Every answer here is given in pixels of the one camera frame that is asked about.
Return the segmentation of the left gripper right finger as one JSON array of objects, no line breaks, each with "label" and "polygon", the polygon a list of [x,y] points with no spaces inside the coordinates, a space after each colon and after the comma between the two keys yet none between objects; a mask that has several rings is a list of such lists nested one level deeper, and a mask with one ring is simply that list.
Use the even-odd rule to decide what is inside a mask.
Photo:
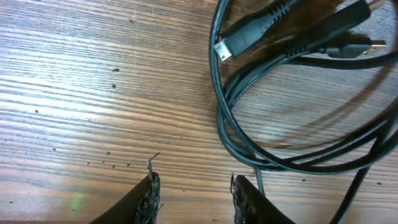
[{"label": "left gripper right finger", "polygon": [[294,224],[243,175],[231,176],[234,224]]}]

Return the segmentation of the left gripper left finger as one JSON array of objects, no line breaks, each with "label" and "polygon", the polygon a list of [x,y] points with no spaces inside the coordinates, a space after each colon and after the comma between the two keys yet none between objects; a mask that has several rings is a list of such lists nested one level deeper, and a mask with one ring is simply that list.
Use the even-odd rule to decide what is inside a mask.
[{"label": "left gripper left finger", "polygon": [[160,203],[160,177],[152,170],[152,160],[146,163],[148,174],[110,209],[90,224],[155,224]]}]

